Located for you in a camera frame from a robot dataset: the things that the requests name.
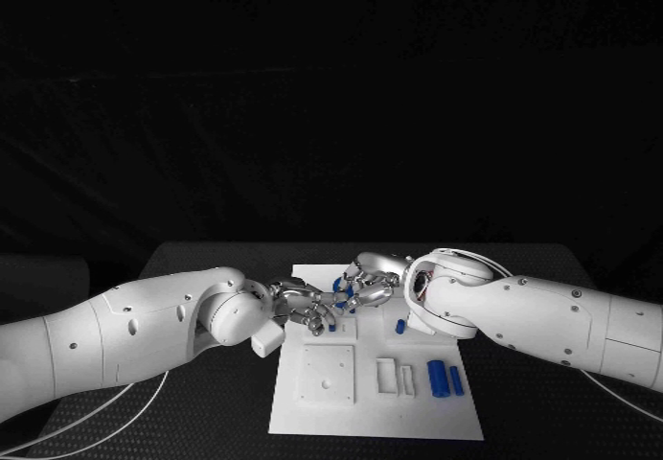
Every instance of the black curtain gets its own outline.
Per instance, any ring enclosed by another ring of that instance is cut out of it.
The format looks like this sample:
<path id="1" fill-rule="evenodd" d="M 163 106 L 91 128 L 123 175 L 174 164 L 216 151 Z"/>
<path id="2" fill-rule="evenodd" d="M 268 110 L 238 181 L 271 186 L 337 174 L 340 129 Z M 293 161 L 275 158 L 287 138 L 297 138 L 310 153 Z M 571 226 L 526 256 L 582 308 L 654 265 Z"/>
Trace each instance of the black curtain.
<path id="1" fill-rule="evenodd" d="M 172 240 L 562 242 L 656 283 L 654 3 L 12 7 L 0 251 L 102 289 Z"/>

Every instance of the blue cylinder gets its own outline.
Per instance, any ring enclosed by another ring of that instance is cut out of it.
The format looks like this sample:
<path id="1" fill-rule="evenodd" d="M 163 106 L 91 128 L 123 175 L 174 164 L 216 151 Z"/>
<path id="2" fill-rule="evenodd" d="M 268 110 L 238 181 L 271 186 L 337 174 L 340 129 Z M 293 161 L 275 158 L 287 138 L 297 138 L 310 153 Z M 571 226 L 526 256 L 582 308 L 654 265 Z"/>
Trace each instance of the blue cylinder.
<path id="1" fill-rule="evenodd" d="M 440 360 L 428 361 L 428 377 L 431 379 L 431 390 L 435 398 L 445 398 L 451 395 L 448 390 L 445 362 Z"/>
<path id="2" fill-rule="evenodd" d="M 456 391 L 456 396 L 463 396 L 466 393 L 463 392 L 463 384 L 460 383 L 458 368 L 451 366 L 448 371 L 451 372 L 453 390 Z"/>
<path id="3" fill-rule="evenodd" d="M 402 319 L 399 319 L 398 323 L 396 323 L 396 333 L 402 334 L 404 330 L 405 330 L 405 321 Z"/>

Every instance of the cable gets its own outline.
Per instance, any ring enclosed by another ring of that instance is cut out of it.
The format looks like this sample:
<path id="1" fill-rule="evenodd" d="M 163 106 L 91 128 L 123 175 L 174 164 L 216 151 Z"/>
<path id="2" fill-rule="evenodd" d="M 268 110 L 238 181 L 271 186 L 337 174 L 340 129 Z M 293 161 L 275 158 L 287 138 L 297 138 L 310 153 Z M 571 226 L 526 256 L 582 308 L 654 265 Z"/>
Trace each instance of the cable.
<path id="1" fill-rule="evenodd" d="M 3 455 L 7 455 L 12 452 L 16 452 L 17 450 L 22 450 L 25 448 L 29 448 L 35 444 L 40 443 L 42 441 L 46 441 L 49 438 L 56 436 L 58 434 L 63 433 L 68 429 L 74 428 L 78 424 L 81 424 L 92 415 L 95 415 L 101 410 L 104 410 L 112 403 L 117 401 L 117 398 L 128 391 L 128 389 L 134 386 L 134 383 L 131 383 L 115 395 L 114 397 L 97 407 L 82 418 L 79 418 L 72 424 L 68 424 L 65 427 L 49 433 L 46 436 L 42 436 L 40 438 L 29 441 L 27 443 L 22 444 L 20 446 L 16 446 L 14 448 L 10 448 L 7 450 L 3 450 L 0 452 L 0 457 Z"/>
<path id="2" fill-rule="evenodd" d="M 480 262 L 484 262 L 490 265 L 490 267 L 505 276 L 505 278 L 507 278 L 507 276 L 513 276 L 512 273 L 509 272 L 509 270 L 506 268 L 503 268 L 496 262 L 493 262 L 490 259 L 487 259 L 487 257 L 484 256 L 480 256 L 479 254 L 474 254 L 468 251 L 464 251 L 463 249 L 445 249 L 444 250 L 448 250 L 451 252 L 457 252 L 458 254 L 463 254 L 466 256 L 468 256 L 471 259 L 476 259 L 477 261 Z M 656 415 L 653 415 L 652 413 L 649 413 L 644 409 L 641 409 L 639 406 L 636 406 L 631 402 L 626 401 L 624 398 L 621 396 L 618 396 L 616 394 L 616 392 L 595 379 L 590 376 L 590 374 L 587 373 L 587 371 L 584 371 L 582 369 L 579 369 L 579 371 L 584 373 L 584 376 L 601 387 L 601 389 L 604 391 L 608 392 L 608 394 L 617 398 L 624 404 L 627 404 L 630 407 L 633 407 L 639 412 L 641 412 L 643 414 L 646 414 L 653 420 L 656 420 L 657 422 L 663 423 L 663 418 L 657 417 Z"/>
<path id="3" fill-rule="evenodd" d="M 63 458 L 63 457 L 68 457 L 69 455 L 75 455 L 76 453 L 81 453 L 84 452 L 85 450 L 88 449 L 92 449 L 94 447 L 97 447 L 101 443 L 104 443 L 105 441 L 108 441 L 136 421 L 136 419 L 143 415 L 143 413 L 146 412 L 147 408 L 150 407 L 150 404 L 151 402 L 154 401 L 154 398 L 156 398 L 156 395 L 159 394 L 159 391 L 162 390 L 162 387 L 163 387 L 163 383 L 166 382 L 166 378 L 169 377 L 169 371 L 166 371 L 166 373 L 163 374 L 163 379 L 162 379 L 162 382 L 159 383 L 159 388 L 156 389 L 154 391 L 154 394 L 151 395 L 151 398 L 149 399 L 149 402 L 147 404 L 143 406 L 143 409 L 140 410 L 140 412 L 134 415 L 134 418 L 123 425 L 123 427 L 114 432 L 111 433 L 104 439 L 101 439 L 100 441 L 97 441 L 94 444 L 91 444 L 89 446 L 87 446 L 87 448 L 79 448 L 79 450 L 75 450 L 74 452 L 69 452 L 69 453 L 63 453 L 62 455 L 55 455 L 53 457 L 13 457 L 13 456 L 0 456 L 0 459 L 2 460 L 55 460 L 58 458 Z"/>

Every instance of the white platform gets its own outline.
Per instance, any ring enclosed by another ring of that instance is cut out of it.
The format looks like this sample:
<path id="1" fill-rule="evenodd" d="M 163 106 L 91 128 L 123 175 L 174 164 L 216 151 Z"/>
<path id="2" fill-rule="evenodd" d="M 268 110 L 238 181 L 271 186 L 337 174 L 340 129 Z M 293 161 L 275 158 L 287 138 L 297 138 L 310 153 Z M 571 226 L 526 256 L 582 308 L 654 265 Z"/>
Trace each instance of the white platform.
<path id="1" fill-rule="evenodd" d="M 293 276 L 330 291 L 333 281 L 347 266 L 296 265 Z M 270 433 L 483 440 L 456 340 L 431 337 L 408 328 L 404 334 L 396 334 L 396 321 L 408 318 L 408 312 L 404 299 L 392 299 L 378 308 L 358 309 L 356 314 L 346 313 L 337 326 L 342 333 L 334 335 L 326 331 L 320 337 L 303 331 L 301 325 L 285 324 Z M 303 370 L 313 367 L 309 366 L 311 359 L 304 356 L 310 353 L 327 357 L 311 371 Z M 340 366 L 342 353 L 352 356 L 352 372 L 347 361 Z M 395 360 L 399 377 L 396 397 L 386 398 L 378 393 L 378 358 Z M 456 396 L 451 391 L 448 398 L 432 397 L 427 368 L 432 359 L 443 360 L 447 368 L 458 367 L 464 396 Z M 404 392 L 401 366 L 412 367 L 414 398 Z M 353 396 L 349 400 L 350 374 Z M 319 403 L 303 402 L 303 395 L 304 400 L 309 396 Z"/>

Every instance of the black table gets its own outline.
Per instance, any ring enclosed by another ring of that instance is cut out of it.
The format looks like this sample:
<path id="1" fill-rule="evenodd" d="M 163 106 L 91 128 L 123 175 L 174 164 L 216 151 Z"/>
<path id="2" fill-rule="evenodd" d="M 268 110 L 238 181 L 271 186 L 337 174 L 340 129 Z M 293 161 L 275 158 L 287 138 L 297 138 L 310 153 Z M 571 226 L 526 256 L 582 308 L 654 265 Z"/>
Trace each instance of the black table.
<path id="1" fill-rule="evenodd" d="M 437 247 L 483 254 L 513 274 L 594 288 L 559 244 L 173 242 L 156 250 L 141 278 L 234 266 L 267 283 L 293 264 L 346 264 L 362 251 L 418 257 Z M 268 434 L 280 351 L 261 359 L 249 342 L 205 352 L 174 369 L 143 417 L 115 438 L 69 458 L 657 458 L 663 424 L 618 402 L 575 369 L 499 347 L 481 333 L 460 341 L 483 442 Z M 81 426 L 30 450 L 56 455 L 91 444 L 133 417 L 160 377 Z M 657 415 L 663 395 L 601 378 Z M 75 421 L 114 394 L 105 389 L 62 399 L 45 433 Z"/>

